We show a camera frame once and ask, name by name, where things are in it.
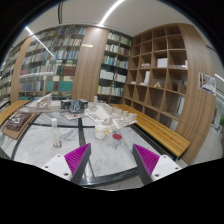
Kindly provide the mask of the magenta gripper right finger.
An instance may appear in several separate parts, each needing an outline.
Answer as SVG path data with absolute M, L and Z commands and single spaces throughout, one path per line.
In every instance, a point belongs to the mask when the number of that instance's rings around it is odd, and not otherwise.
M 132 153 L 137 164 L 140 179 L 144 185 L 181 170 L 181 167 L 169 156 L 158 156 L 137 144 L 133 145 Z

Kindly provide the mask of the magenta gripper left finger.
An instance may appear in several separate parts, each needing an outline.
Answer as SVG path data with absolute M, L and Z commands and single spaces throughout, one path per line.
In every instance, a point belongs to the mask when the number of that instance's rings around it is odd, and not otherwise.
M 42 169 L 79 185 L 90 155 L 91 144 L 88 143 L 66 155 L 57 154 Z

